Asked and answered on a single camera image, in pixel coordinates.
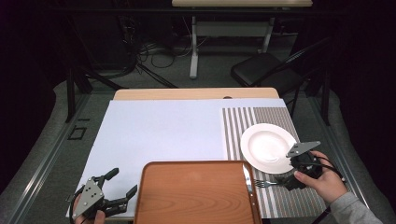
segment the white plate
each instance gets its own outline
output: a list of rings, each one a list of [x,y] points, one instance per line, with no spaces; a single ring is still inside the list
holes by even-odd
[[[274,124],[260,123],[247,128],[241,137],[241,150],[256,169],[279,175],[290,171],[286,154],[296,143],[294,137]]]

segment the wooden table edge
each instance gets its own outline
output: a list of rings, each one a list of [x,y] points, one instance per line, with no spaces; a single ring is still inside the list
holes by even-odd
[[[129,89],[116,91],[114,100],[197,100],[223,98],[273,98],[274,88]]]

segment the wooden tray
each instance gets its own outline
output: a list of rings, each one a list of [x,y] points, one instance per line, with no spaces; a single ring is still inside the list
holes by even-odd
[[[140,182],[134,223],[262,223],[255,191],[254,202],[249,200],[243,164],[253,176],[245,161],[147,164]]]

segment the striped placemat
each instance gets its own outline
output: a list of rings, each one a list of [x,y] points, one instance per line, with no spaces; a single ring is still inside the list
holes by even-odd
[[[282,127],[297,142],[300,142],[289,111],[286,107],[233,107],[222,108],[223,142],[228,160],[244,160],[239,146],[242,133],[257,123],[271,123]],[[283,175],[269,175],[253,168],[256,179],[275,181],[276,176],[292,175],[293,171]],[[272,186],[257,190],[262,218],[275,217],[317,217],[324,209],[325,203],[313,189],[294,189]]]

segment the knife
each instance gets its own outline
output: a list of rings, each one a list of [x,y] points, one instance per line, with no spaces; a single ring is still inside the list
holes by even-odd
[[[260,212],[257,209],[257,200],[254,197],[253,194],[253,187],[251,187],[251,178],[250,178],[250,172],[248,171],[248,168],[246,167],[245,164],[242,165],[243,170],[244,170],[244,175],[245,175],[245,180],[247,183],[247,193],[248,193],[248,198],[250,200],[250,205],[251,205],[251,211],[253,213],[253,222],[254,223],[262,223],[262,218],[260,217]]]

